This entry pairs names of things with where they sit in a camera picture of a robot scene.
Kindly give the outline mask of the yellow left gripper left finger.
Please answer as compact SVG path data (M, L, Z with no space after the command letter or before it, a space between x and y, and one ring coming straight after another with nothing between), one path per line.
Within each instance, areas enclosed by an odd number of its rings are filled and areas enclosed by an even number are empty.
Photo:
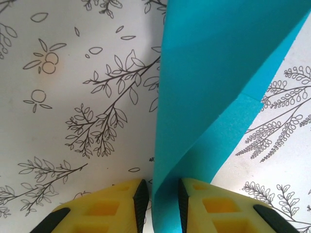
M143 233L144 179L115 184L56 207L30 233Z

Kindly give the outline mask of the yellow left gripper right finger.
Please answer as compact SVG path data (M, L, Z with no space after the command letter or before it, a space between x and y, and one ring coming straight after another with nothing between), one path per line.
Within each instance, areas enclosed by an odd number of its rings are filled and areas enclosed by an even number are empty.
M178 181L182 233L299 233L267 204L192 178Z

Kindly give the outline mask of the teal cloth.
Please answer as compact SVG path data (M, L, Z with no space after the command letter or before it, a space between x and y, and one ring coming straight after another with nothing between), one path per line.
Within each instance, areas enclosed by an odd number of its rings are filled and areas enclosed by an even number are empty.
M210 182L262 108L311 0L168 0L152 185L154 233L181 233L178 180Z

